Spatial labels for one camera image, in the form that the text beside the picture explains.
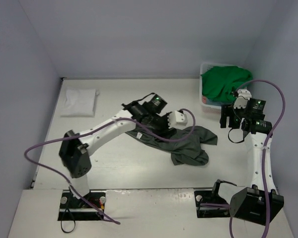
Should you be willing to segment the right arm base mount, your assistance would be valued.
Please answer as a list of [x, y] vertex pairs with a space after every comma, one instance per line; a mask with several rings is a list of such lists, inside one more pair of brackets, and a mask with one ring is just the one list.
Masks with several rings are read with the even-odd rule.
[[229, 218], [230, 201], [233, 195], [233, 192], [215, 193], [211, 190], [194, 190], [197, 218]]

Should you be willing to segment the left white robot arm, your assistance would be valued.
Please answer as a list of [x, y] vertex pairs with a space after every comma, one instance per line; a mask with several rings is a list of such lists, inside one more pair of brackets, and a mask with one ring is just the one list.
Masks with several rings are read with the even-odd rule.
[[140, 99], [122, 104], [122, 109], [116, 115], [89, 130], [97, 132], [62, 142], [59, 156], [71, 176], [70, 182], [74, 187], [71, 190], [73, 193], [71, 201], [76, 207], [83, 208], [89, 203], [90, 188], [87, 173], [92, 167], [90, 156], [101, 146], [123, 133], [134, 130], [136, 122], [145, 125], [161, 137], [173, 131], [168, 125], [169, 113], [160, 115], [167, 105], [163, 98], [154, 94], [148, 102], [140, 104], [139, 101]]

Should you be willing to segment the white t shirt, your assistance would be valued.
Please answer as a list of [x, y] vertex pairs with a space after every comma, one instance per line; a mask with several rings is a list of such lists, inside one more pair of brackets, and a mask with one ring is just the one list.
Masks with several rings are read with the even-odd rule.
[[93, 117], [99, 92], [96, 89], [67, 88], [62, 117]]

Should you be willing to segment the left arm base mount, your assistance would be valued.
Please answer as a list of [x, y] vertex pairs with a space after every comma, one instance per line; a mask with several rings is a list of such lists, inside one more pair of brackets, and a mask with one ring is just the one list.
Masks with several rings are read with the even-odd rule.
[[[104, 211], [106, 193], [104, 191], [91, 191], [84, 196], [86, 200]], [[86, 204], [81, 199], [77, 199], [69, 190], [63, 190], [59, 205], [58, 221], [100, 221], [103, 215]]]

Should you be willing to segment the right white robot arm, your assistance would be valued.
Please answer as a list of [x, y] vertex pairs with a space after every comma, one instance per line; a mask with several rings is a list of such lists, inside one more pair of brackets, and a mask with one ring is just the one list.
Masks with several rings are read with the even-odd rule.
[[217, 180], [210, 191], [215, 204], [224, 201], [230, 205], [232, 217], [265, 225], [271, 222], [284, 206], [284, 198], [277, 194], [273, 182], [270, 149], [273, 128], [263, 113], [266, 102], [259, 99], [238, 96], [232, 105], [223, 105], [220, 126], [241, 129], [242, 142], [247, 152], [246, 187]]

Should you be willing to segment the grey t shirt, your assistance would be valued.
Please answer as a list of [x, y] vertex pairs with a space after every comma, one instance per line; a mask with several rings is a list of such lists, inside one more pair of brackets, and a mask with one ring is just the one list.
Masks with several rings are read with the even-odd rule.
[[126, 134], [146, 146], [170, 153], [175, 166], [183, 164], [190, 166], [206, 165], [209, 162], [209, 156], [201, 148], [201, 145], [217, 145], [218, 143], [217, 135], [198, 125], [194, 127], [192, 134], [186, 140], [179, 142], [161, 141], [140, 127], [136, 127]]

